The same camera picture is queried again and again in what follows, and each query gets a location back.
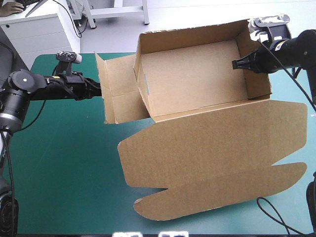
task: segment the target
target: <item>white floor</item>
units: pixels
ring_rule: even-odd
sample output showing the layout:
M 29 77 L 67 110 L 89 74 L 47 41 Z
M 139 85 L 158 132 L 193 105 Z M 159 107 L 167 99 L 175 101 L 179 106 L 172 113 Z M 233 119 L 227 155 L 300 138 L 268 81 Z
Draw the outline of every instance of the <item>white floor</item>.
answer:
M 124 6 L 141 0 L 124 0 Z M 91 0 L 95 8 L 112 7 L 112 0 Z M 316 29 L 316 0 L 148 0 L 149 25 L 143 15 L 97 19 L 81 39 L 82 53 L 135 52 L 138 36 L 145 31 L 221 24 L 251 17 L 286 13 L 292 37 Z

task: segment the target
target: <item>corrugated cardboard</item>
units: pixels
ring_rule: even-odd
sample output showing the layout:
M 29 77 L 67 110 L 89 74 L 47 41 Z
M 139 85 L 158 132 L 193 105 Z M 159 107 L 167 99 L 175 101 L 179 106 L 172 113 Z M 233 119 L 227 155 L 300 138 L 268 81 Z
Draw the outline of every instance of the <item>corrugated cardboard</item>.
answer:
M 128 185 L 166 188 L 135 210 L 169 220 L 279 193 L 304 163 L 273 164 L 306 142 L 306 105 L 272 101 L 266 74 L 232 70 L 257 49 L 247 21 L 143 33 L 135 55 L 97 56 L 106 122 L 156 122 L 120 142 Z

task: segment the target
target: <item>desk leg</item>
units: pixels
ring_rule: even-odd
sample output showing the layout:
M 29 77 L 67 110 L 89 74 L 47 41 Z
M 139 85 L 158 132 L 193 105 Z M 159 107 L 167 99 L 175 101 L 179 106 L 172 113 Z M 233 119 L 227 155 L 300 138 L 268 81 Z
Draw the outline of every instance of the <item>desk leg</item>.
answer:
M 87 15 L 90 27 L 91 28 L 96 28 L 96 25 L 95 25 L 95 23 L 93 21 L 93 16 L 91 14 L 91 6 L 90 6 L 90 3 L 89 3 L 89 0 L 82 0 L 82 2 L 83 2 L 84 10 L 85 10 L 85 13 Z
M 148 17 L 147 0 L 143 0 L 143 11 L 144 11 L 144 23 L 145 25 L 148 25 L 149 17 Z

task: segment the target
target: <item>black cable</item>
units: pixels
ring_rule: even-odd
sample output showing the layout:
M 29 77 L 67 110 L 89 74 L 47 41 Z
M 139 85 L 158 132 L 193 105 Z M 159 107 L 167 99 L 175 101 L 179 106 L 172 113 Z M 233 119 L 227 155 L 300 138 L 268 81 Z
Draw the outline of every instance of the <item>black cable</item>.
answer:
M 82 36 L 82 33 L 85 32 L 85 30 L 87 29 L 88 21 L 89 21 L 89 20 L 87 19 L 87 21 L 85 22 L 85 26 L 84 26 L 83 31 L 80 31 L 80 30 L 78 29 L 78 31 L 79 31 L 79 33 L 80 33 L 81 36 Z
M 74 24 L 74 22 L 73 22 L 73 18 L 71 17 L 71 15 L 70 15 L 70 13 L 69 13 L 69 11 L 63 6 L 63 4 L 61 4 L 61 3 L 59 3 L 58 1 L 56 1 L 56 0 L 53 0 L 55 3 L 57 3 L 57 4 L 59 4 L 62 8 L 64 8 L 64 10 L 67 12 L 67 14 L 68 14 L 68 16 L 69 16 L 69 18 L 70 18 L 70 20 L 71 20 L 71 23 L 72 23 L 72 26 L 73 26 L 73 29 L 74 29 L 74 31 L 75 31 L 75 33 L 76 33 L 76 36 L 78 37 L 78 38 L 82 38 L 82 32 L 80 32 L 79 30 L 79 34 L 77 33 L 77 31 L 76 31 L 76 26 L 75 26 L 75 24 Z
M 0 133 L 1 133 L 2 141 L 3 141 L 4 146 L 5 146 L 6 156 L 8 158 L 8 165 L 9 165 L 9 176 L 10 176 L 10 182 L 11 182 L 11 197 L 12 197 L 12 205 L 11 205 L 11 207 L 12 207 L 12 214 L 11 214 L 11 221 L 12 221 L 12 225 L 11 226 L 12 226 L 12 229 L 11 229 L 11 235 L 12 235 L 12 237 L 14 237 L 14 219 L 15 219 L 14 201 L 15 201 L 15 198 L 14 198 L 14 180 L 13 180 L 13 171 L 12 171 L 12 160 L 11 160 L 11 156 L 10 156 L 9 146 L 8 146 L 8 143 L 6 142 L 3 130 L 0 130 Z
M 57 66 L 58 66 L 58 65 L 56 65 L 56 67 L 54 67 L 54 70 L 53 70 L 53 72 L 51 73 L 52 76 L 55 74 L 55 71 L 56 71 Z
M 295 79 L 297 79 L 297 76 L 298 76 L 298 74 L 300 73 L 300 71 L 301 71 L 301 67 L 299 67 L 297 70 L 296 70 L 296 72 L 295 72 L 295 74 L 294 74 L 294 78 Z
M 295 68 L 292 68 L 292 76 L 295 75 Z
M 309 97 L 307 92 L 303 89 L 303 87 L 295 79 L 295 77 L 292 76 L 292 74 L 285 68 L 285 66 L 280 62 L 280 60 L 263 43 L 261 43 L 260 40 L 258 40 L 258 42 L 269 52 L 269 54 L 271 54 L 271 56 L 273 56 L 273 58 L 279 63 L 279 65 L 283 68 L 283 70 L 290 76 L 290 78 L 294 81 L 294 83 L 298 86 L 298 88 L 303 92 L 303 94 L 307 98 L 308 102 L 311 104 L 312 108 L 316 112 L 316 106 L 314 105 L 313 101 L 311 100 L 311 98 Z
M 38 115 L 36 115 L 35 119 L 33 119 L 33 121 L 30 122 L 27 126 L 25 126 L 25 127 L 21 128 L 20 130 L 18 130 L 18 132 L 27 129 L 27 128 L 30 127 L 33 123 L 35 123 L 36 120 L 38 120 L 38 118 L 39 118 L 41 112 L 42 112 L 43 109 L 44 109 L 45 104 L 46 104 L 46 100 L 43 101 L 43 104 L 41 105 L 41 108 L 40 108 L 40 110 L 39 110 L 39 113 L 38 113 Z
M 290 233 L 288 227 L 286 226 L 285 221 L 284 221 L 283 218 L 281 217 L 280 213 L 277 211 L 277 209 L 272 205 L 272 203 L 270 203 L 270 202 L 269 202 L 266 198 L 264 198 L 264 197 L 258 197 L 258 198 L 257 198 L 257 204 L 258 204 L 259 208 L 261 207 L 261 205 L 260 205 L 260 203 L 259 203 L 259 200 L 260 200 L 260 199 L 266 201 L 266 202 L 273 208 L 273 210 L 274 210 L 274 211 L 276 212 L 276 214 L 278 215 L 279 219 L 282 221 L 282 225 L 285 227 L 288 237 L 291 237 L 291 233 Z
M 270 215 L 270 214 L 261 206 L 261 204 L 260 204 L 260 202 L 259 202 L 260 200 L 266 201 L 266 202 L 273 208 L 273 210 L 277 213 L 277 215 L 279 216 L 279 218 L 280 218 L 281 221 L 279 221 L 278 219 L 276 219 L 275 217 L 273 217 L 272 215 Z M 264 198 L 264 197 L 258 197 L 258 198 L 257 198 L 257 204 L 258 204 L 258 207 L 263 211 L 263 213 L 265 213 L 268 217 L 270 217 L 270 218 L 271 218 L 272 220 L 274 220 L 275 222 L 277 222 L 277 223 L 279 223 L 280 225 L 284 226 L 284 227 L 286 228 L 288 234 L 290 234 L 290 233 L 289 233 L 289 229 L 290 229 L 290 230 L 294 231 L 295 233 L 298 233 L 298 234 L 301 235 L 301 236 L 308 237 L 308 235 L 306 235 L 306 234 L 304 234 L 304 233 L 302 233 L 302 232 L 300 232 L 300 231 L 298 231 L 298 230 L 296 230 L 296 229 L 294 229 L 294 228 L 288 226 L 287 224 L 285 224 L 285 222 L 283 221 L 283 219 L 282 219 L 281 215 L 279 214 L 279 212 L 277 211 L 277 209 L 276 209 L 276 208 L 272 205 L 272 203 L 271 203 L 269 200 L 267 200 L 266 198 Z
M 13 71 L 13 66 L 14 66 L 14 62 L 15 62 L 15 58 L 16 58 L 15 53 L 14 53 L 13 50 L 12 50 L 9 46 L 7 46 L 6 44 L 0 42 L 0 45 L 2 45 L 4 48 L 6 48 L 6 49 L 11 53 L 11 58 L 12 58 L 12 59 L 11 59 L 10 73 L 12 73 L 12 71 Z

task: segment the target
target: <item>green table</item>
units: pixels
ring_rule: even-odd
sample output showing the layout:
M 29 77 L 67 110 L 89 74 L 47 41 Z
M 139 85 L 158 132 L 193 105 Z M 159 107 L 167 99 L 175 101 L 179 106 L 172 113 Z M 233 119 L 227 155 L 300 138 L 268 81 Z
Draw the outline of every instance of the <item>green table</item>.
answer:
M 101 54 L 104 59 L 127 55 Z M 35 73 L 50 75 L 57 64 L 54 55 L 42 55 L 33 65 Z M 98 79 L 93 54 L 84 54 L 74 70 Z M 308 88 L 306 74 L 299 81 Z M 273 99 L 306 102 L 285 73 L 271 76 Z M 39 111 L 41 102 L 32 102 L 25 124 Z M 316 117 L 309 107 L 308 142 L 304 148 L 279 163 L 305 161 L 308 172 L 291 189 L 270 197 L 285 221 L 311 232 L 305 191 L 316 170 Z M 137 198 L 154 189 L 126 185 L 118 143 L 153 124 L 144 119 L 125 124 L 103 124 L 101 97 L 76 102 L 48 101 L 38 121 L 14 135 L 11 143 L 16 196 L 20 204 L 19 233 L 97 234 L 141 231 L 156 234 L 163 230 L 188 230 L 192 234 L 283 234 L 285 229 L 271 221 L 256 202 L 241 204 L 158 222 L 138 215 Z

